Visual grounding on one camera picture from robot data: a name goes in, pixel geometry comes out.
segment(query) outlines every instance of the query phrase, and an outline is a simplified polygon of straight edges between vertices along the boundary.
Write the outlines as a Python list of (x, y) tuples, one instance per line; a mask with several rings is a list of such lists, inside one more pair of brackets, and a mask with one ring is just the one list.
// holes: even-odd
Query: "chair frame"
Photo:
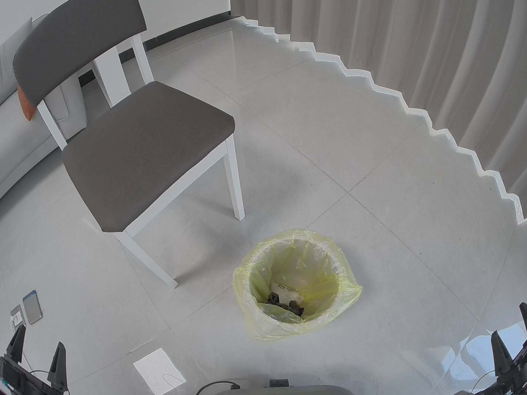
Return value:
[[(148, 63), (147, 54), (144, 50), (141, 36), (135, 34), (129, 38), (132, 42), (132, 48), (135, 53), (135, 58), (139, 65), (139, 70), (145, 84), (153, 82), (154, 76)], [(109, 51), (116, 53), (115, 47)], [(107, 54), (103, 53), (97, 57), (92, 63), (94, 67), (97, 67), (97, 62), (101, 61), (101, 58)], [(110, 107), (114, 106), (117, 102), (112, 103), (111, 99), (115, 99), (115, 95), (108, 95), (104, 80), (101, 74), (97, 74), (97, 81), (103, 89), (103, 93), (108, 100)], [(120, 89), (120, 97), (122, 100), (124, 97), (130, 95), (126, 91)], [(55, 138), (60, 149), (63, 150), (67, 146), (66, 138), (62, 131), (58, 127), (58, 124), (49, 112), (46, 102), (42, 100), (37, 106), (40, 115), (42, 116), (47, 128), (51, 132), (51, 135)], [(165, 190), (161, 196), (159, 196), (141, 215), (133, 220), (122, 232), (111, 233), (113, 234), (122, 244), (126, 247), (133, 255), (135, 255), (141, 262), (143, 262), (153, 273), (159, 278), (165, 281), (169, 286), (175, 288), (178, 283), (172, 278), (162, 267), (160, 267), (146, 252), (135, 242), (133, 237), (137, 234), (145, 225), (149, 223), (158, 213), (160, 213), (170, 202), (172, 202), (183, 190), (185, 190), (190, 184), (192, 184), (198, 177), (200, 177), (205, 171), (211, 168), (216, 162), (223, 158), (225, 164), (225, 170), (227, 173), (227, 181), (229, 185), (229, 192), (232, 200), (232, 206), (234, 208), (234, 216), (238, 220), (242, 220), (245, 217), (245, 211), (243, 209), (243, 201), (241, 196), (240, 177), (238, 174), (238, 163), (236, 161), (236, 151), (234, 149), (234, 134), (230, 135), (225, 141), (221, 142), (216, 148), (214, 148), (205, 158), (198, 162), (194, 167), (189, 169), (180, 179), (178, 179), (172, 186)]]

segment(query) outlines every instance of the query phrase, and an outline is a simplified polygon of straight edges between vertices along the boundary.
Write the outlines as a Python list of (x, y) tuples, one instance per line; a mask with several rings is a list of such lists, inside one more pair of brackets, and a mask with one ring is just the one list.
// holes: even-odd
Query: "chair seat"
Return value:
[(79, 133), (62, 159), (101, 229), (121, 232), (233, 132), (227, 113), (150, 82)]

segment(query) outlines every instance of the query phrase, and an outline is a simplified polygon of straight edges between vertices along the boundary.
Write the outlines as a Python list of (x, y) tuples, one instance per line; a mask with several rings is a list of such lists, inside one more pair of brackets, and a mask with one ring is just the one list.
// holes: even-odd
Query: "chair backrest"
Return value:
[(146, 29), (139, 0), (68, 0), (18, 49), (13, 61), (16, 80), (37, 106), (84, 65)]

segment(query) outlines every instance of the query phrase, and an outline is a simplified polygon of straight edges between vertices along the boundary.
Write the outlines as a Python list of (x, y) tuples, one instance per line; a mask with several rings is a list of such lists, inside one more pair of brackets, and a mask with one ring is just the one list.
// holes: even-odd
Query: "trash can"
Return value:
[[(300, 300), (301, 316), (266, 303), (277, 286)], [(342, 250), (311, 230), (288, 230), (258, 243), (234, 271), (232, 288), (247, 332), (260, 341), (319, 329), (362, 291)]]

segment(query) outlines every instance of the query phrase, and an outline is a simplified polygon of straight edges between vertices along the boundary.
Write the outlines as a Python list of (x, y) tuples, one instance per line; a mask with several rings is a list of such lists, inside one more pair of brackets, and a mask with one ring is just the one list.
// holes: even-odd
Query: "gray pillow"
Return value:
[(33, 30), (29, 18), (18, 31), (11, 35), (5, 43), (0, 45), (0, 104), (16, 91), (16, 79), (13, 72), (13, 59), (20, 44)]

